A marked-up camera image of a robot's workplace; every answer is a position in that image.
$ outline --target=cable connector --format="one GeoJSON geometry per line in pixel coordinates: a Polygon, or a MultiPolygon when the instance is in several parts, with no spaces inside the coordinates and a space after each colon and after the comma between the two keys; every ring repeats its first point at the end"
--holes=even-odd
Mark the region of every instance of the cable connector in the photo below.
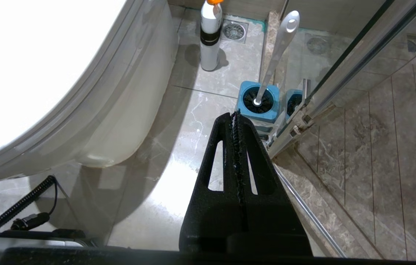
{"type": "Polygon", "coordinates": [[[32,214],[25,218],[17,218],[11,225],[11,230],[28,231],[49,221],[49,213],[32,214]]]}

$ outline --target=toilet brush holder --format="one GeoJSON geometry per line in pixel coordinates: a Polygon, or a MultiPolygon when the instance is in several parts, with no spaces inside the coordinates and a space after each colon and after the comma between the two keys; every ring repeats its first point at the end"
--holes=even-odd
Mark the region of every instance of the toilet brush holder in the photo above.
{"type": "Polygon", "coordinates": [[[274,85],[269,85],[262,97],[262,104],[255,106],[253,99],[257,96],[260,83],[244,81],[240,85],[237,109],[243,116],[248,117],[260,138],[268,139],[268,135],[273,130],[273,124],[280,115],[280,89],[274,85]]]}
{"type": "Polygon", "coordinates": [[[302,102],[302,90],[299,89],[289,89],[287,94],[285,95],[285,119],[280,125],[280,131],[277,132],[277,136],[282,134],[283,131],[286,129],[287,122],[291,115],[295,112],[297,106],[299,106],[302,102]]]}

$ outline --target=white toilet brush handle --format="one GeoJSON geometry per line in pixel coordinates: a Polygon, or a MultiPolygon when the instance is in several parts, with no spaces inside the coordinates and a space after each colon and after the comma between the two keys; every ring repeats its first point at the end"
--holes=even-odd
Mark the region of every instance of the white toilet brush handle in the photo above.
{"type": "Polygon", "coordinates": [[[254,105],[259,106],[262,103],[262,96],[265,93],[265,89],[267,89],[268,83],[270,82],[278,63],[280,62],[281,56],[291,43],[292,39],[295,37],[297,28],[299,27],[299,19],[299,12],[295,10],[290,12],[281,22],[277,38],[275,40],[273,54],[268,64],[267,72],[265,72],[265,77],[263,77],[262,85],[257,93],[257,97],[253,101],[254,105]]]}

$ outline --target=coiled cable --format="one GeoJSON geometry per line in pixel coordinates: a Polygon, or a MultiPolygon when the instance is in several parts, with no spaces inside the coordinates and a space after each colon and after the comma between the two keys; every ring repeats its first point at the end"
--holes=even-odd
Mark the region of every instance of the coiled cable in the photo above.
{"type": "Polygon", "coordinates": [[[18,213],[23,211],[28,205],[36,201],[39,198],[39,196],[41,196],[41,194],[43,194],[53,184],[56,185],[56,194],[57,194],[57,180],[54,176],[48,176],[36,188],[34,188],[25,197],[19,200],[18,203],[15,203],[12,207],[10,207],[8,210],[6,210],[3,214],[0,215],[0,228],[4,224],[12,220],[12,218],[14,218],[18,213]]]}

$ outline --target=wall tile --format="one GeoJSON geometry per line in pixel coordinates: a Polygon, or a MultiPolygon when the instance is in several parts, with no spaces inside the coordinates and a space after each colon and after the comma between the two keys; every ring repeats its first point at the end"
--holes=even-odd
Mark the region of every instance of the wall tile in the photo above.
{"type": "MultiPolygon", "coordinates": [[[[169,4],[201,9],[203,0],[169,0],[169,4]]],[[[281,13],[285,0],[229,0],[221,4],[223,13],[247,17],[253,20],[266,20],[270,10],[281,13]]]]}

